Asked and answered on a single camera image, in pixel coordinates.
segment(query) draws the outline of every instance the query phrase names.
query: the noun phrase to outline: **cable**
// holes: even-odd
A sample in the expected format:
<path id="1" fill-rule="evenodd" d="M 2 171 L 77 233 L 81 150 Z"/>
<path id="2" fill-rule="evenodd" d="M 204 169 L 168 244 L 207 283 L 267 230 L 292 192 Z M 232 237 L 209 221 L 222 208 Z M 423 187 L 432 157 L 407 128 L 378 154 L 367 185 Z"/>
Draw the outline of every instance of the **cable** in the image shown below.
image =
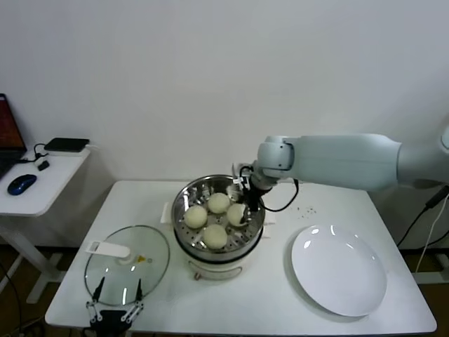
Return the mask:
<path id="1" fill-rule="evenodd" d="M 45 146 L 46 144 L 44 144 L 44 143 L 37 143 L 34 147 L 33 147 L 33 151 L 34 151 L 34 156 L 35 157 L 37 157 L 37 151 L 36 151 L 36 148 L 38 147 L 38 146 Z M 40 157 L 45 157 L 45 156 L 47 156 L 48 155 L 48 153 L 45 153 L 45 154 L 40 154 Z"/>
<path id="2" fill-rule="evenodd" d="M 448 235 L 449 235 L 449 230 L 446 233 L 444 233 L 442 237 L 440 237 L 439 239 L 436 239 L 435 241 L 432 241 L 427 246 L 432 246 L 433 244 L 436 244 L 436 243 L 440 242 L 441 240 L 445 239 Z"/>
<path id="3" fill-rule="evenodd" d="M 414 219 L 414 221 L 412 222 L 412 224 L 408 227 L 406 233 L 404 234 L 404 236 L 402 237 L 402 239 L 399 240 L 397 247 L 399 247 L 403 241 L 406 239 L 408 233 L 412 230 L 413 226 L 415 226 L 415 223 L 421 218 L 422 214 L 426 213 L 429 209 L 427 207 L 424 207 L 422 209 L 422 211 L 420 212 L 420 214 L 418 214 L 418 216 Z"/>
<path id="4" fill-rule="evenodd" d="M 295 194 L 293 195 L 293 198 L 292 198 L 292 199 L 291 199 L 291 200 L 290 200 L 284 207 L 282 207 L 281 209 L 269 209 L 268 207 L 266 207 L 266 206 L 263 204 L 263 202 L 262 202 L 261 199 L 259 200 L 259 205 L 260 205 L 260 207 L 262 207 L 262 208 L 263 208 L 264 210 L 266 210 L 266 211 L 270 211 L 270 212 L 274 212 L 274 213 L 276 213 L 276 212 L 281 212 L 281 211 L 283 211 L 284 209 L 286 209 L 287 207 L 289 207 L 289 206 L 292 204 L 292 202 L 295 201 L 297 194 L 300 192 L 300 182 L 299 182 L 299 180 L 298 180 L 298 179 L 293 179 L 293 182 L 294 182 L 295 187 L 296 187 Z"/>
<path id="5" fill-rule="evenodd" d="M 399 243 L 397 244 L 397 247 L 399 247 L 402 242 L 406 239 L 408 233 L 412 230 L 412 228 L 416 225 L 417 221 L 421 218 L 421 216 L 426 213 L 429 209 L 433 209 L 436 205 L 438 205 L 441 200 L 443 200 L 444 198 L 446 198 L 446 196 L 449 194 L 449 186 L 443 186 L 437 193 L 435 193 L 433 195 L 432 198 L 430 198 L 427 202 L 426 202 L 426 206 L 422 209 L 421 213 L 418 214 L 418 216 L 416 217 L 416 219 L 414 219 L 414 221 L 412 222 L 412 224 L 408 227 L 408 229 L 406 230 L 406 233 L 404 234 L 404 236 L 402 237 L 401 240 L 399 240 Z"/>
<path id="6" fill-rule="evenodd" d="M 254 168 L 251 167 L 251 166 L 248 166 L 248 165 L 243 165 L 240 168 L 240 171 L 239 171 L 239 176 L 240 176 L 240 179 L 242 179 L 242 180 L 243 180 L 243 176 L 242 176 L 243 175 L 243 170 L 249 170 L 249 171 L 253 172 Z M 259 203 L 260 207 L 262 207 L 265 211 L 270 211 L 270 212 L 274 212 L 274 213 L 281 212 L 281 211 L 287 209 L 287 207 L 289 207 L 295 201 L 298 193 L 300 192 L 300 182 L 299 182 L 299 180 L 298 179 L 293 179 L 293 182 L 294 182 L 295 187 L 296 187 L 295 194 L 293 195 L 292 199 L 284 207 L 282 207 L 280 209 L 269 209 L 262 202 L 262 198 L 259 197 L 259 202 L 258 203 Z"/>
<path id="7" fill-rule="evenodd" d="M 22 330 L 25 330 L 25 328 L 29 327 L 30 325 L 35 324 L 36 322 L 41 321 L 44 318 L 44 316 L 35 317 L 31 319 L 27 319 L 26 321 L 22 322 Z M 14 328 L 11 332 L 2 335 L 1 337 L 11 337 L 16 331 L 18 330 L 18 326 Z"/>
<path id="8" fill-rule="evenodd" d="M 20 335 L 22 333 L 22 307 L 20 306 L 19 293 L 17 292 L 17 289 L 16 289 L 13 281 L 11 281 L 11 278 L 8 276 L 8 272 L 6 271 L 5 267 L 1 263 L 0 263 L 0 268 L 5 273 L 5 277 L 8 279 L 9 284 L 13 287 L 15 299 L 17 300 L 17 307 L 19 309 L 19 335 Z"/>
<path id="9" fill-rule="evenodd" d="M 420 269 L 422 258 L 424 257 L 424 254 L 426 253 L 427 247 L 429 246 L 429 241 L 430 241 L 430 238 L 432 236 L 432 232 L 434 231 L 435 224 L 439 220 L 439 218 L 441 217 L 441 214 L 443 214 L 443 211 L 444 211 L 444 208 L 446 207 L 446 202 L 448 201 L 448 198 L 449 198 L 449 194 L 446 195 L 446 198 L 444 198 L 444 202 L 443 202 L 443 205 L 441 207 L 440 213 L 438 213 L 438 215 L 436 216 L 436 218 L 433 221 L 432 225 L 430 226 L 429 235 L 427 236 L 426 244 L 424 246 L 424 249 L 422 250 L 420 259 L 418 260 L 418 264 L 416 266 L 415 272 L 418 272 L 418 270 Z"/>

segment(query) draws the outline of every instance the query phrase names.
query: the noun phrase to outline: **robotic arm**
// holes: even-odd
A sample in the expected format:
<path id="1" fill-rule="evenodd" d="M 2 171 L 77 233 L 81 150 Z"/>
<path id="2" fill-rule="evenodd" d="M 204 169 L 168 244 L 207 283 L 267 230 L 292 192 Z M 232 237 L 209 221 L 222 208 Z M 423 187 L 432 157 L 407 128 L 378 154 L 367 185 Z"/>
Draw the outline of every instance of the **robotic arm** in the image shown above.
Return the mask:
<path id="1" fill-rule="evenodd" d="M 449 183 L 449 126 L 417 145 L 373 134 L 270 136 L 259 146 L 249 189 L 261 196 L 282 178 L 366 191 Z"/>

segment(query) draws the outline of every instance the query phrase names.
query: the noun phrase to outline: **black cable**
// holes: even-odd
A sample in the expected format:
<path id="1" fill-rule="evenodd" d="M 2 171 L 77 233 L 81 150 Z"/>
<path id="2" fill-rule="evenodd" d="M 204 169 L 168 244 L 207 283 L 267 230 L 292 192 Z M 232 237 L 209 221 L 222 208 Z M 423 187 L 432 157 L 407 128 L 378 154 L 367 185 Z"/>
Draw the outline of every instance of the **black cable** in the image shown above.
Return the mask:
<path id="1" fill-rule="evenodd" d="M 449 186 L 445 185 L 437 193 L 435 193 L 432 198 L 430 198 L 426 202 L 426 206 L 422 209 L 421 213 L 418 214 L 418 216 L 414 219 L 412 224 L 408 227 L 406 233 L 404 234 L 402 239 L 397 244 L 397 247 L 399 247 L 399 245 L 402 244 L 402 242 L 406 239 L 408 233 L 412 230 L 412 228 L 415 226 L 415 224 L 421 218 L 421 216 L 424 213 L 426 213 L 429 209 L 433 209 L 436 205 L 438 205 L 441 202 L 441 200 L 444 200 L 447 197 L 448 194 L 449 194 Z"/>
<path id="2" fill-rule="evenodd" d="M 251 166 L 243 165 L 243 166 L 240 168 L 240 171 L 239 171 L 240 179 L 242 179 L 243 170 L 248 170 L 248 171 L 251 171 L 251 172 L 254 171 L 254 169 L 253 169 Z"/>
<path id="3" fill-rule="evenodd" d="M 37 151 L 36 151 L 36 148 L 38 147 L 38 146 L 45 146 L 46 144 L 44 144 L 44 143 L 37 143 L 34 147 L 33 147 L 33 151 L 34 151 L 34 156 L 35 157 L 37 157 Z M 40 157 L 45 157 L 46 155 L 47 155 L 48 153 L 46 153 L 46 154 L 40 154 Z"/>
<path id="4" fill-rule="evenodd" d="M 406 239 L 408 233 L 410 233 L 410 231 L 412 230 L 412 228 L 415 226 L 415 223 L 421 218 L 421 216 L 426 213 L 429 209 L 427 207 L 424 207 L 422 209 L 422 211 L 420 212 L 420 214 L 417 215 L 417 217 L 414 219 L 414 221 L 412 222 L 412 224 L 410 226 L 408 226 L 408 229 L 406 230 L 406 233 L 404 234 L 404 236 L 402 237 L 402 239 L 399 240 L 397 247 L 399 247 L 403 241 Z"/>
<path id="5" fill-rule="evenodd" d="M 295 192 L 295 194 L 293 195 L 293 198 L 284 206 L 284 207 L 282 207 L 281 209 L 269 209 L 268 207 L 266 207 L 264 204 L 263 204 L 263 202 L 262 202 L 262 200 L 260 199 L 259 200 L 259 205 L 260 205 L 260 207 L 262 207 L 264 210 L 266 210 L 266 211 L 270 211 L 270 212 L 274 212 L 274 213 L 276 213 L 276 212 L 281 212 L 281 211 L 283 211 L 284 209 L 286 209 L 287 207 L 289 207 L 291 204 L 292 204 L 292 202 L 294 202 L 295 201 L 295 199 L 296 199 L 296 197 L 297 197 L 297 194 L 300 192 L 300 182 L 299 182 L 299 180 L 298 179 L 293 179 L 293 182 L 294 182 L 294 184 L 295 184 L 295 187 L 296 187 L 296 192 Z"/>
<path id="6" fill-rule="evenodd" d="M 240 172 L 239 172 L 240 179 L 243 178 L 243 176 L 242 176 L 243 175 L 243 170 L 254 171 L 254 168 L 251 167 L 251 166 L 243 165 L 240 168 Z M 270 212 L 274 212 L 274 213 L 281 212 L 281 211 L 287 209 L 287 207 L 289 207 L 295 201 L 298 193 L 300 192 L 300 182 L 299 182 L 299 180 L 298 179 L 293 179 L 293 182 L 294 182 L 295 187 L 296 187 L 295 194 L 293 195 L 292 199 L 284 207 L 282 207 L 281 209 L 269 209 L 262 202 L 262 198 L 259 198 L 259 205 L 260 205 L 260 207 L 262 207 L 265 211 L 270 211 Z"/>
<path id="7" fill-rule="evenodd" d="M 17 300 L 17 307 L 19 309 L 19 335 L 20 335 L 22 333 L 22 307 L 20 306 L 19 293 L 17 292 L 17 289 L 16 289 L 13 281 L 11 281 L 10 277 L 8 276 L 8 272 L 6 271 L 5 267 L 1 263 L 0 263 L 0 268 L 5 273 L 5 277 L 8 279 L 9 284 L 13 287 L 15 299 Z"/>
<path id="8" fill-rule="evenodd" d="M 440 237 L 439 239 L 436 239 L 435 241 L 430 242 L 427 247 L 430 247 L 432 244 L 436 244 L 437 242 L 440 242 L 441 240 L 445 239 L 447 236 L 449 235 L 449 230 L 443 234 L 442 237 Z"/>

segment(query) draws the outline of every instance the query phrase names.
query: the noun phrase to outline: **computer mouse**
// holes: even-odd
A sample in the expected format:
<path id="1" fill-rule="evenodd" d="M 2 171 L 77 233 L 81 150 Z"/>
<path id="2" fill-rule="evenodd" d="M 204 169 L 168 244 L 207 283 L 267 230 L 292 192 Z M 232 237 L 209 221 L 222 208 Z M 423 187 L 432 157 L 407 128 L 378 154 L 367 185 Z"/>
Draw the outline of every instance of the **computer mouse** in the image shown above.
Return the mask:
<path id="1" fill-rule="evenodd" d="M 17 177 L 8 186 L 8 193 L 11 195 L 19 195 L 25 192 L 29 186 L 33 185 L 37 177 L 34 174 L 25 174 Z"/>

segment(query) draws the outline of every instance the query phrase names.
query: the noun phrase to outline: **glass lid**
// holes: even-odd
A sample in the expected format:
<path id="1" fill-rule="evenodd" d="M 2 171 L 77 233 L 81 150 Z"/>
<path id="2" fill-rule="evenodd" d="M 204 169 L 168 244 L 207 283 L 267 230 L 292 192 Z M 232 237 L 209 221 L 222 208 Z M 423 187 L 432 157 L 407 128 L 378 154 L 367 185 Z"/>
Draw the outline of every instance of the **glass lid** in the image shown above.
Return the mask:
<path id="1" fill-rule="evenodd" d="M 125 227 L 112 233 L 104 242 L 128 247 L 130 254 L 127 258 L 90 256 L 84 282 L 91 296 L 103 277 L 105 282 L 98 302 L 106 305 L 135 302 L 139 280 L 144 297 L 156 288 L 170 260 L 168 242 L 161 232 L 144 225 Z"/>

